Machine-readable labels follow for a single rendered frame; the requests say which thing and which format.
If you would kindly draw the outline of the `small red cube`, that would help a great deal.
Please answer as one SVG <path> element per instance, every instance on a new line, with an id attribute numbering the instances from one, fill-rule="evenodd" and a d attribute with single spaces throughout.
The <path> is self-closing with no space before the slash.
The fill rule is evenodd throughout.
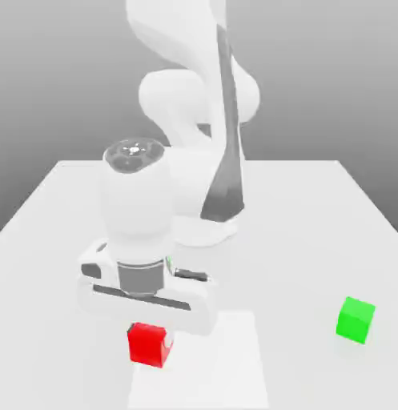
<path id="1" fill-rule="evenodd" d="M 174 333 L 150 324 L 134 323 L 127 331 L 132 362 L 162 368 L 174 343 Z"/>

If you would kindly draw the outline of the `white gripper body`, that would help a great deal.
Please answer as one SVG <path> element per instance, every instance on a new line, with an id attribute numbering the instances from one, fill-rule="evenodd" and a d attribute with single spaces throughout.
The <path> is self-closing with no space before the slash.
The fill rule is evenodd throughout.
<path id="1" fill-rule="evenodd" d="M 165 277 L 165 288 L 153 296 L 129 296 L 119 289 L 77 280 L 78 305 L 93 316 L 121 324 L 143 323 L 172 331 L 206 336 L 216 319 L 214 289 L 211 283 L 173 276 Z"/>

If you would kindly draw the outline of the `small green cube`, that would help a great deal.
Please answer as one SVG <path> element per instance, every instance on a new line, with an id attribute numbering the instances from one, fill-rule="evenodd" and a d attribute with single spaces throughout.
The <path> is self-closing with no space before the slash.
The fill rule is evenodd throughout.
<path id="1" fill-rule="evenodd" d="M 365 344 L 375 310 L 375 305 L 348 296 L 338 315 L 336 334 Z"/>

